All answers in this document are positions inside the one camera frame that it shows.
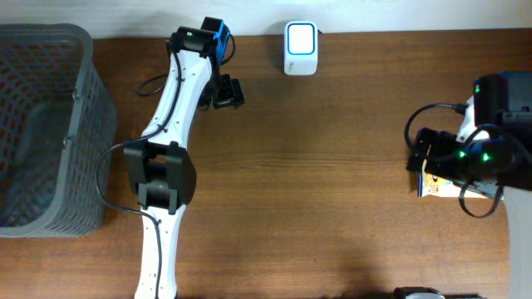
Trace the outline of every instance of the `plastic container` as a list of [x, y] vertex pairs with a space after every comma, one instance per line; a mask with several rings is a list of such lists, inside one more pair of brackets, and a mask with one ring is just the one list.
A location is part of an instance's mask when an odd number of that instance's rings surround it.
[[[0, 236], [77, 237], [101, 226], [92, 175], [116, 110], [80, 27], [0, 26]], [[106, 192], [111, 156], [101, 166]]]

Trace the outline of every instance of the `wooden table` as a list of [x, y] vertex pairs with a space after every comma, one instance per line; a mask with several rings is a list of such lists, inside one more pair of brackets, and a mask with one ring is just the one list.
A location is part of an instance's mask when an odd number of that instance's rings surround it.
[[[304, 77], [282, 72], [281, 36], [236, 41], [222, 70], [241, 80], [246, 104], [198, 112], [190, 135], [198, 185], [180, 230], [182, 297], [359, 298], [403, 286], [508, 296], [504, 206], [478, 220], [455, 199], [419, 199], [402, 131], [422, 105], [465, 102], [479, 76], [530, 70], [532, 30], [324, 34], [318, 73]], [[116, 139], [138, 136], [159, 97], [135, 89], [166, 71], [165, 44], [95, 49]], [[435, 110], [412, 129], [460, 124]], [[135, 207], [122, 155], [113, 161], [109, 197]], [[2, 239], [0, 297], [132, 298], [141, 228], [107, 211], [84, 238]]]

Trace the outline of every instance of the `green light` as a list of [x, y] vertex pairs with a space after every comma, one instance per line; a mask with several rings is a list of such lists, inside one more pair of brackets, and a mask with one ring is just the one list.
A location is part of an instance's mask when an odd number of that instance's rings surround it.
[[491, 157], [487, 153], [484, 153], [482, 155], [482, 161], [487, 162], [490, 159], [491, 159]]

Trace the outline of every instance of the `white wall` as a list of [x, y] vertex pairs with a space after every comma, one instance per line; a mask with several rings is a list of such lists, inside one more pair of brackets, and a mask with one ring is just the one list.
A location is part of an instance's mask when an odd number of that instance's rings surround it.
[[167, 37], [223, 18], [235, 35], [280, 34], [308, 19], [323, 32], [532, 27], [532, 0], [0, 0], [0, 23], [71, 22], [94, 38]]

